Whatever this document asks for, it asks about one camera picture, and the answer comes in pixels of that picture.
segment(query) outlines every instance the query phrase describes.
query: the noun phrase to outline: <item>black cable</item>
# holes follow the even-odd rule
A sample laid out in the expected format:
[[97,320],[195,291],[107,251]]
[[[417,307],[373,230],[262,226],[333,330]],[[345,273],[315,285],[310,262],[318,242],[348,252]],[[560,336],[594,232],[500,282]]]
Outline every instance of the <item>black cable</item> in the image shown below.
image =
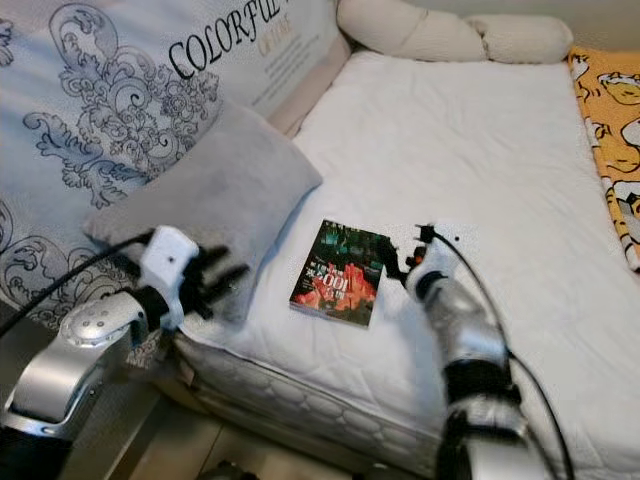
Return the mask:
[[544,462],[544,465],[545,465],[545,467],[547,469],[547,472],[550,472],[551,478],[553,480],[561,480],[558,477],[558,472],[555,471],[555,467],[553,466],[553,462],[551,461],[551,457],[549,457],[549,454],[547,453],[547,451],[542,446],[542,442],[540,441],[540,438],[538,438],[538,435],[536,434],[536,432],[532,428],[529,429],[529,437],[531,439],[531,443],[533,443],[533,446],[536,448],[536,450],[538,450],[538,453],[540,454],[540,457],[542,458],[542,461]]
[[462,255],[460,250],[458,250],[453,243],[451,243],[449,240],[447,240],[445,237],[443,237],[442,235],[440,235],[436,231],[433,232],[433,238],[437,238],[442,243],[444,243],[447,247],[449,247],[449,249],[453,253],[455,253],[456,257],[458,257],[458,259],[462,263],[464,263],[464,266],[467,267],[467,270],[469,271],[469,273],[473,277],[473,280],[476,282],[476,284],[478,285],[478,287],[482,291],[482,295],[487,300],[487,303],[489,304],[489,309],[491,310],[491,315],[493,315],[493,317],[494,317],[494,319],[496,321],[496,326],[498,328],[498,331],[500,332],[500,335],[502,335],[502,339],[504,340],[504,343],[507,344],[508,343],[507,342],[507,334],[506,334],[505,329],[504,329],[504,322],[502,320],[502,315],[500,315],[500,311],[498,310],[498,307],[496,307],[496,304],[493,301],[493,298],[491,297],[491,294],[489,293],[489,290],[485,286],[484,282],[480,279],[480,277],[478,276],[478,274],[476,273],[474,268],[471,266],[471,264],[467,261],[467,259],[464,257],[464,255]]
[[108,247],[103,252],[98,253],[97,255],[91,257],[89,260],[81,263],[77,267],[69,270],[63,276],[54,281],[51,285],[45,288],[40,294],[27,303],[22,309],[17,312],[14,316],[12,316],[7,322],[3,325],[0,325],[0,338],[2,338],[9,330],[11,330],[20,320],[29,315],[29,313],[38,306],[40,302],[46,299],[49,295],[55,292],[58,288],[64,285],[66,282],[71,280],[77,274],[86,270],[91,265],[99,262],[100,260],[104,260],[105,258],[119,252],[123,248],[128,247],[134,243],[148,243],[151,240],[151,236],[153,235],[153,231],[143,233],[138,235],[137,237],[130,238],[129,240],[125,240],[124,242],[120,242],[116,245]]
[[498,310],[498,307],[496,307],[496,304],[493,301],[493,298],[489,294],[489,290],[484,285],[484,282],[482,282],[482,280],[480,279],[478,274],[475,272],[471,264],[467,261],[464,255],[456,248],[456,246],[453,243],[451,243],[445,237],[437,233],[435,230],[431,232],[431,235],[433,235],[433,238],[437,238],[442,243],[444,243],[458,257],[458,259],[465,265],[465,267],[467,267],[467,269],[469,270],[469,273],[477,283],[478,288],[480,288],[480,290],[482,291],[482,294],[484,295],[485,299],[487,300],[487,303],[489,304],[489,309],[491,310],[491,314],[495,318],[498,331],[500,332],[500,335],[502,336],[504,344],[507,347],[509,358],[513,359],[513,361],[515,361],[518,365],[520,365],[520,367],[525,371],[527,376],[531,379],[531,381],[535,385],[538,391],[538,394],[540,395],[540,397],[542,398],[545,404],[549,417],[551,418],[551,421],[553,423],[555,434],[556,434],[556,437],[558,438],[558,443],[560,444],[560,449],[562,450],[562,461],[564,463],[564,469],[565,469],[567,480],[575,480],[575,472],[573,468],[573,461],[571,460],[571,454],[569,453],[569,448],[567,447],[567,443],[565,442],[564,435],[562,434],[562,430],[560,429],[560,424],[558,423],[558,419],[556,418],[555,413],[553,412],[551,403],[549,402],[549,399],[547,398],[547,395],[545,394],[542,388],[542,385],[540,385],[540,382],[535,377],[531,369],[519,357],[517,357],[516,354],[513,353],[509,348],[509,343],[507,341],[502,316],[500,315],[500,311]]
[[524,361],[522,361],[511,350],[509,350],[509,357],[518,365],[520,365],[520,368],[522,368],[522,370],[524,370],[524,372],[527,374],[529,379],[535,385],[536,390],[538,390],[538,394],[544,401],[544,405],[547,409],[547,413],[549,414],[549,417],[553,422],[553,428],[556,431],[556,436],[558,437],[558,443],[560,443],[560,450],[562,450],[562,463],[564,464],[564,470],[565,470],[567,480],[575,480],[576,477],[575,477],[575,472],[573,468],[573,461],[571,460],[571,454],[569,453],[569,448],[567,447],[567,443],[565,442],[564,436],[562,435],[562,430],[560,429],[560,424],[558,423],[558,419],[553,413],[553,408],[551,407],[551,403],[549,402],[547,395],[544,393],[544,389],[542,388],[542,385],[540,385],[540,382],[538,381],[536,376],[533,374],[531,369],[527,366],[527,364],[524,363]]

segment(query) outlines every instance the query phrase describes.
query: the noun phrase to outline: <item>beige bolster pillow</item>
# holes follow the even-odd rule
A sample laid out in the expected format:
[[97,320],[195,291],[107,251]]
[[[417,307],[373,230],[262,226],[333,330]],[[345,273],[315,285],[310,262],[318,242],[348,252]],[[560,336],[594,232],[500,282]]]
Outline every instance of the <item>beige bolster pillow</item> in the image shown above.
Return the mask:
[[486,60],[480,35],[452,13],[402,0],[341,0],[338,25],[367,48],[427,61]]
[[490,60],[557,63],[569,53],[573,34],[557,18],[535,15],[474,15],[465,19],[482,36]]

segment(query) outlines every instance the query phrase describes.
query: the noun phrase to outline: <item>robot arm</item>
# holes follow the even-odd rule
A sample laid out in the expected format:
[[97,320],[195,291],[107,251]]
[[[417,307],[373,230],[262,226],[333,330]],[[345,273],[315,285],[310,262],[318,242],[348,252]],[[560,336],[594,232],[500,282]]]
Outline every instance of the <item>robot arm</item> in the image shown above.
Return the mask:
[[[500,330],[484,307],[454,278],[458,260],[421,227],[412,267],[401,272],[391,244],[383,249],[387,274],[399,279],[424,308],[442,352],[448,412],[437,459],[437,479],[542,480],[548,477],[535,437],[520,410]],[[462,235],[451,235],[451,242]]]
[[[141,259],[136,290],[82,304],[62,320],[0,413],[2,480],[57,478],[104,384],[151,331],[174,330],[185,312],[204,309],[196,294],[201,269],[225,252],[205,254],[179,230],[159,227]],[[221,281],[245,270],[232,269]]]

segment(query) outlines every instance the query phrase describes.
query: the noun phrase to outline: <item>gray pillow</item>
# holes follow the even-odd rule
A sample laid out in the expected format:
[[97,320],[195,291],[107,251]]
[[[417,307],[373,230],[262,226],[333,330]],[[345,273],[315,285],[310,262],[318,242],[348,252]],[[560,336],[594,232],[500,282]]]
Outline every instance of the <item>gray pillow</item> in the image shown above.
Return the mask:
[[[251,271],[214,305],[214,315],[243,321],[263,257],[291,211],[321,182],[293,143],[257,114],[225,101],[216,124],[178,164],[91,215],[84,231],[114,244],[158,225],[172,225],[204,248],[227,245],[231,255],[215,270],[244,262]],[[140,253],[128,252],[134,260]]]

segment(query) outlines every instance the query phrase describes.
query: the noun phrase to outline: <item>printed fabric headboard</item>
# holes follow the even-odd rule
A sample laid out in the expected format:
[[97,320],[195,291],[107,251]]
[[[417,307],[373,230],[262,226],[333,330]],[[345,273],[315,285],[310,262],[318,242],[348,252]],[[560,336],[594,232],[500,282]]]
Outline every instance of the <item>printed fabric headboard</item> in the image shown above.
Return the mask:
[[[222,98],[295,131],[349,56],[330,0],[25,0],[0,19],[0,300],[95,253],[89,213],[162,174]],[[95,266],[42,304],[52,327],[127,283]]]

